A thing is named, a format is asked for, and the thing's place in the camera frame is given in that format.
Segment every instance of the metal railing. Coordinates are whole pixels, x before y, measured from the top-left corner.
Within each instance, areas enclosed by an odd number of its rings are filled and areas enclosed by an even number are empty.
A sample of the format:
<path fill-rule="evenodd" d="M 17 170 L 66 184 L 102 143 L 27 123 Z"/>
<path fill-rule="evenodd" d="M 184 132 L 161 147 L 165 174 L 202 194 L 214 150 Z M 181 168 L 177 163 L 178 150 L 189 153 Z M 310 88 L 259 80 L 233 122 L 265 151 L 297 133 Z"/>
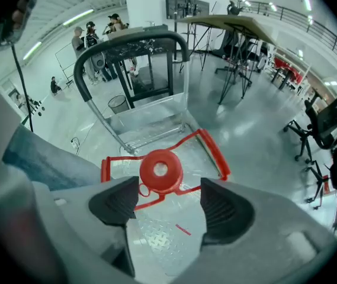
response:
<path fill-rule="evenodd" d="M 242 12 L 250 12 L 275 18 L 307 32 L 313 37 L 316 37 L 337 55 L 337 35 L 314 19 L 312 19 L 312 23 L 310 23 L 310 19 L 306 15 L 289 8 L 279 7 L 278 5 L 276 5 L 277 11 L 274 11 L 267 3 L 250 1 L 250 6 L 247 6 L 240 0 L 236 3 L 238 7 L 243 7 Z"/>

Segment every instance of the black gripper pad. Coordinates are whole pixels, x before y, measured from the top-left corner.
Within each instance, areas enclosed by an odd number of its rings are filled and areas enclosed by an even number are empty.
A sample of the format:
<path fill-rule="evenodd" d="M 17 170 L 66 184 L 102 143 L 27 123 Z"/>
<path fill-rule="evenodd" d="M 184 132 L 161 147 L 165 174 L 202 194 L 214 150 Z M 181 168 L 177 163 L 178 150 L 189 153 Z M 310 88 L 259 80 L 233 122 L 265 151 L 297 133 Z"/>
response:
<path fill-rule="evenodd" d="M 130 218 L 135 218 L 138 191 L 139 177 L 131 177 L 93 196 L 89 200 L 89 210 L 104 224 L 124 226 Z"/>
<path fill-rule="evenodd" d="M 249 201 L 205 177 L 201 178 L 200 204 L 207 227 L 203 246 L 232 243 L 253 224 L 255 211 Z"/>

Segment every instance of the red circular cap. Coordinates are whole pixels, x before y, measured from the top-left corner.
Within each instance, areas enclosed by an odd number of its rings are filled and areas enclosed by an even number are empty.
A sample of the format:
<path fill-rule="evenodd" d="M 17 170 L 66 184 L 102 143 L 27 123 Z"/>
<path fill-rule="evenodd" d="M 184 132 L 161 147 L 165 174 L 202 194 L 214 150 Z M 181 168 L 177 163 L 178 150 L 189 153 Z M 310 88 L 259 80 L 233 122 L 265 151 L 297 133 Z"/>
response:
<path fill-rule="evenodd" d="M 158 176 L 154 167 L 158 163 L 167 166 L 167 172 Z M 156 193 L 167 194 L 179 188 L 183 172 L 179 158 L 167 150 L 157 149 L 151 151 L 140 164 L 139 175 L 146 187 Z"/>

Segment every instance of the black handle grip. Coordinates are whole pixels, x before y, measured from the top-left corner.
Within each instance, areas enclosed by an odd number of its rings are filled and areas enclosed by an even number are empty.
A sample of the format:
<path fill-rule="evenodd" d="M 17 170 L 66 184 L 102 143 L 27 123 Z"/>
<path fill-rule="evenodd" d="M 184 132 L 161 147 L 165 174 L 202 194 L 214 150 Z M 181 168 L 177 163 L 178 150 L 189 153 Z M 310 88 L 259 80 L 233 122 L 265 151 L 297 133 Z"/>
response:
<path fill-rule="evenodd" d="M 150 40 L 150 39 L 162 39 L 162 38 L 170 38 L 179 43 L 181 47 L 182 61 L 187 62 L 190 60 L 190 54 L 188 51 L 187 44 L 183 37 L 173 31 L 166 30 L 150 30 L 150 31 L 142 31 L 139 33 L 123 35 L 117 37 L 115 39 L 105 41 L 99 43 L 97 45 L 92 46 L 90 49 L 85 50 L 79 57 L 79 59 L 75 63 L 75 67 L 73 69 L 73 79 L 79 89 L 81 97 L 83 97 L 84 102 L 88 102 L 92 99 L 91 94 L 89 93 L 88 88 L 84 82 L 82 76 L 82 68 L 84 63 L 94 54 L 100 53 L 102 51 L 106 51 L 112 49 L 114 47 L 125 45 L 130 42 L 137 42 L 142 40 Z"/>

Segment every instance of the red frame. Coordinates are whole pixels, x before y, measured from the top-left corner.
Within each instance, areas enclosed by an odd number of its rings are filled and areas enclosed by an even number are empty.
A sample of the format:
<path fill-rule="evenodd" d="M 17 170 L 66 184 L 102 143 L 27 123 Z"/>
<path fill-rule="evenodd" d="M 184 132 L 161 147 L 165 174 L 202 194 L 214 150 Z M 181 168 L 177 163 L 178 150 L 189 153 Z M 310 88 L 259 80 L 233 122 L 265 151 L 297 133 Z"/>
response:
<path fill-rule="evenodd" d="M 229 165 L 227 165 L 225 158 L 223 157 L 219 147 L 217 146 L 217 144 L 214 142 L 213 138 L 211 137 L 211 135 L 208 133 L 207 130 L 204 130 L 202 128 L 198 129 L 197 131 L 187 135 L 185 138 L 183 138 L 182 140 L 180 140 L 179 142 L 177 142 L 175 145 L 168 147 L 167 150 L 173 150 L 177 147 L 179 147 L 181 144 L 183 144 L 184 142 L 186 142 L 188 139 L 193 138 L 195 136 L 199 135 L 205 142 L 206 146 L 209 148 L 210 153 L 212 154 L 217 167 L 219 168 L 219 171 L 221 173 L 221 180 L 226 181 L 227 177 L 231 174 Z M 143 159 L 145 156 L 139 156 L 139 157 L 130 157 L 130 156 L 126 156 L 126 157 L 107 157 L 106 159 L 102 160 L 101 162 L 101 183 L 105 183 L 110 181 L 110 162 L 111 161 L 120 161 L 120 160 L 141 160 Z M 181 195 L 185 195 L 186 193 L 190 193 L 190 192 L 194 192 L 197 191 L 201 188 L 201 186 L 197 186 L 191 189 L 187 189 L 186 191 L 181 191 L 179 188 L 174 190 L 173 192 L 175 194 L 177 194 L 178 196 Z M 142 208 L 146 208 L 152 205 L 155 205 L 157 203 L 160 203 L 162 201 L 164 201 L 165 199 L 165 195 L 163 194 L 159 194 L 159 198 L 149 202 L 149 203 L 145 203 L 145 204 L 141 204 L 135 207 L 135 210 L 139 210 Z"/>

